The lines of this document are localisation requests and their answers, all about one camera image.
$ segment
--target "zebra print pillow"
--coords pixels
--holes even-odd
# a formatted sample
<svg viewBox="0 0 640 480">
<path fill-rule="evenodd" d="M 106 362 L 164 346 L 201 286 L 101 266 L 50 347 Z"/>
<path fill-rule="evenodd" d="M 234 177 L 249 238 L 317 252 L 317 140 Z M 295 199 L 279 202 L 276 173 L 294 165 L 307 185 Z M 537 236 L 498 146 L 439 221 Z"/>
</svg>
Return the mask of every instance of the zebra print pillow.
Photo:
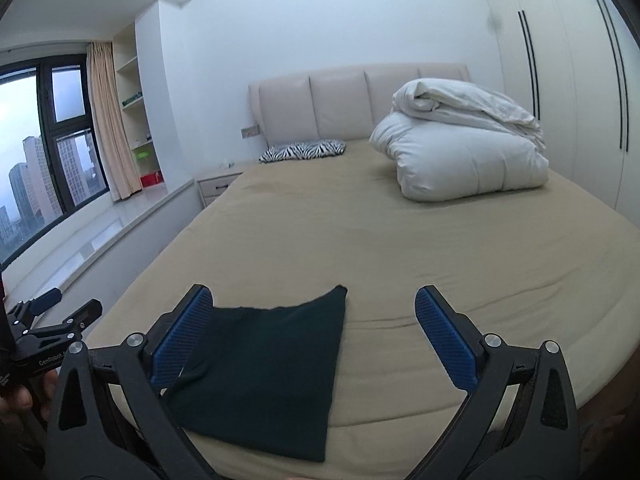
<svg viewBox="0 0 640 480">
<path fill-rule="evenodd" d="M 258 159 L 260 162 L 279 162 L 281 160 L 309 160 L 336 156 L 344 153 L 342 140 L 309 140 L 292 142 L 281 146 L 272 146 Z"/>
</svg>

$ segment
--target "folded duvet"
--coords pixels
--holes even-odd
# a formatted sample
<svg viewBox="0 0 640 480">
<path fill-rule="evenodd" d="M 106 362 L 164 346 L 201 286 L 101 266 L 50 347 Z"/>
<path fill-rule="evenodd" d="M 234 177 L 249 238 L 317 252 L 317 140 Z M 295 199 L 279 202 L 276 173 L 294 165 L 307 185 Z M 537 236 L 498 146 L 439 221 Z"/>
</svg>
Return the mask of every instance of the folded duvet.
<svg viewBox="0 0 640 480">
<path fill-rule="evenodd" d="M 407 83 L 370 143 L 395 160 L 402 194 L 418 202 L 539 187 L 548 180 L 536 118 L 473 83 Z"/>
</svg>

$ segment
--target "silver screw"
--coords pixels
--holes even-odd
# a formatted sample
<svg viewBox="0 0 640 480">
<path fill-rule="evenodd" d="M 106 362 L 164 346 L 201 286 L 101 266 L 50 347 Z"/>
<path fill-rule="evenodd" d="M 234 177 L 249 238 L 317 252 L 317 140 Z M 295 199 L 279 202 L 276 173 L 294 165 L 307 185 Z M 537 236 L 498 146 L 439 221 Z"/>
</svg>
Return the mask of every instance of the silver screw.
<svg viewBox="0 0 640 480">
<path fill-rule="evenodd" d="M 556 343 L 555 341 L 547 341 L 545 343 L 545 348 L 546 348 L 546 351 L 551 354 L 557 354 L 560 351 L 560 347 L 558 346 L 558 343 Z"/>
<path fill-rule="evenodd" d="M 487 334 L 484 336 L 484 342 L 487 343 L 492 348 L 498 348 L 502 344 L 502 339 L 495 334 Z"/>
<path fill-rule="evenodd" d="M 81 341 L 75 341 L 75 342 L 71 343 L 71 345 L 69 345 L 69 351 L 72 354 L 77 354 L 81 350 L 82 350 L 82 342 Z"/>
<path fill-rule="evenodd" d="M 129 346 L 140 346 L 144 340 L 145 337 L 142 334 L 135 333 L 127 337 L 127 344 Z"/>
</svg>

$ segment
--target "window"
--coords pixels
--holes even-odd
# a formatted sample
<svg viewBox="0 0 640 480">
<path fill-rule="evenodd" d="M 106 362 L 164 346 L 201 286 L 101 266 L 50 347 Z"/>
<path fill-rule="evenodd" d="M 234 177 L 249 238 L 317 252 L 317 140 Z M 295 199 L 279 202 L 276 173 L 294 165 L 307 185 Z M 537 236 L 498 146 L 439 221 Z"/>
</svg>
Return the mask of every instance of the window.
<svg viewBox="0 0 640 480">
<path fill-rule="evenodd" d="M 0 67 L 2 269 L 108 190 L 93 131 L 86 56 Z"/>
</svg>

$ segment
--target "beige bed sheet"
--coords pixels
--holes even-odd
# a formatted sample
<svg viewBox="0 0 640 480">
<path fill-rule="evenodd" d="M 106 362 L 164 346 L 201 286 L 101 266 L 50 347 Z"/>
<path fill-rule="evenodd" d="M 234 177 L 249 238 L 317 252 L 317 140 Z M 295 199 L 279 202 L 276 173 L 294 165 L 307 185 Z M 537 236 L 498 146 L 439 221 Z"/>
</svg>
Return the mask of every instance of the beige bed sheet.
<svg viewBox="0 0 640 480">
<path fill-rule="evenodd" d="M 462 400 L 415 320 L 423 285 L 510 344 L 558 341 L 578 405 L 640 338 L 640 232 L 599 200 L 552 173 L 537 190 L 410 202 L 394 164 L 366 141 L 340 157 L 247 171 L 129 287 L 89 345 L 146 332 L 193 283 L 218 306 L 271 308 L 338 284 L 349 290 L 325 463 L 190 435 L 238 480 L 411 471 Z"/>
</svg>

